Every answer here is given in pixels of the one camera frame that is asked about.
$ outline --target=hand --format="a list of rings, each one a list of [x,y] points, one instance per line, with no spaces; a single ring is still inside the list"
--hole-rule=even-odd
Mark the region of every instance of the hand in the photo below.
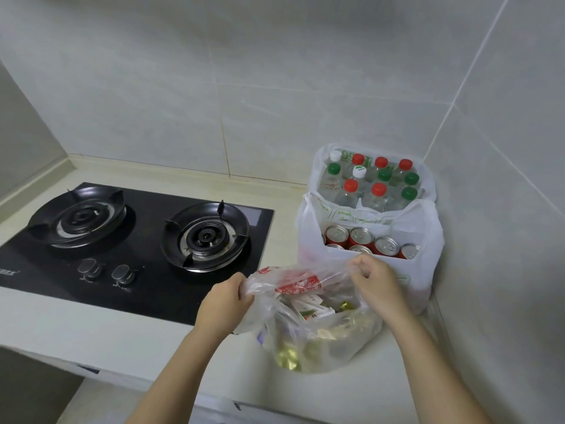
[[[198,309],[194,329],[218,343],[233,332],[255,299],[252,294],[239,299],[240,284],[244,281],[244,274],[237,272],[215,284]]]
[[[362,253],[351,259],[348,266],[363,299],[385,322],[390,323],[391,319],[408,311],[396,272],[389,265]]]

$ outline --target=black glass cooktop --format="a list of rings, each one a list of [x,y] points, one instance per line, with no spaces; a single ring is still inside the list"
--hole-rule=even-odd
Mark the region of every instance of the black glass cooktop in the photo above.
[[[97,187],[108,188],[83,183],[67,197],[59,197],[60,202],[88,199],[75,191]],[[59,221],[52,222],[49,228],[43,221],[38,222],[41,210],[38,211],[30,223],[33,227],[23,229],[0,246],[0,286],[194,324],[202,299],[215,283],[238,271],[249,276],[258,269],[273,210],[205,204],[210,201],[133,189],[116,190],[110,199],[117,202],[119,214],[112,213],[113,207],[105,203],[88,201],[83,205],[73,201],[73,208],[60,212]],[[186,209],[196,204],[204,208],[204,217],[196,216],[191,219],[192,225],[183,225],[187,214],[194,212]],[[203,223],[206,215],[218,212],[219,217],[210,226]],[[240,217],[231,229],[234,222],[226,214],[241,216],[240,212],[245,217]],[[110,222],[104,225],[106,216]],[[81,239],[85,229],[95,229],[96,234],[107,228],[110,233],[103,232],[90,244],[74,240],[75,235]],[[46,244],[46,238],[53,235],[63,236],[60,241],[67,241],[70,236],[72,241]],[[179,246],[173,250],[176,257],[166,256],[171,254],[171,235],[172,247]],[[194,248],[195,254],[192,249],[187,251],[190,247],[186,244]],[[232,252],[230,258],[214,270],[208,264],[208,251],[221,254],[228,248]],[[193,270],[205,267],[207,272],[189,271],[183,264]]]

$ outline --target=white plastic bag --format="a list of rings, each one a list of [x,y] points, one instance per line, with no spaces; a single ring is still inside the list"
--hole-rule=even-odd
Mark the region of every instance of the white plastic bag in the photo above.
[[[255,301],[234,333],[259,328],[257,340],[286,369],[327,372],[347,363],[382,328],[350,279],[347,259],[330,264],[267,267],[244,282]],[[304,319],[291,300],[316,293],[335,314]]]
[[[350,162],[353,154],[363,154],[365,156],[364,165],[367,168],[372,166],[378,156],[385,156],[389,160],[389,164],[392,164],[392,166],[397,165],[401,159],[404,159],[406,157],[376,149],[371,150],[366,148],[344,146],[341,144],[328,144],[316,152],[316,155],[314,156],[314,162],[312,163],[312,171],[310,172],[310,177],[308,179],[308,192],[315,193],[319,198],[321,198],[321,196],[318,193],[318,187],[320,185],[321,177],[323,176],[327,168],[325,161],[328,160],[329,153],[332,150],[341,150],[342,160],[348,160]],[[410,157],[410,160],[412,160],[413,167],[416,169],[418,175],[420,176],[420,188],[424,190],[420,199],[427,199],[429,201],[435,202],[436,184],[433,180],[432,174],[424,164],[423,160],[414,157]]]
[[[322,232],[332,224],[346,228],[362,226],[374,237],[392,236],[399,244],[418,244],[421,249],[411,260],[377,256],[398,274],[410,309],[421,313],[428,305],[434,269],[443,248],[443,230],[432,201],[417,199],[402,211],[377,213],[365,209],[339,207],[314,193],[306,193],[298,210],[298,263],[323,264],[353,258],[357,252],[324,245]]]

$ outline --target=person's right arm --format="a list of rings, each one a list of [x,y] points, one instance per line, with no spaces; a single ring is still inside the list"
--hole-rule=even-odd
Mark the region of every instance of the person's right arm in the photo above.
[[[420,422],[491,423],[427,330],[408,309],[394,270],[368,254],[353,258],[350,268],[351,278],[363,298],[382,317],[398,342]]]

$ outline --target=white bottle cap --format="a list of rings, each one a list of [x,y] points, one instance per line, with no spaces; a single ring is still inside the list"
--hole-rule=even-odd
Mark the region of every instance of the white bottle cap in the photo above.
[[[355,178],[365,178],[365,174],[367,173],[367,169],[361,165],[357,165],[353,168],[353,176]]]
[[[341,161],[341,150],[332,150],[329,152],[329,160],[332,162],[339,162]]]

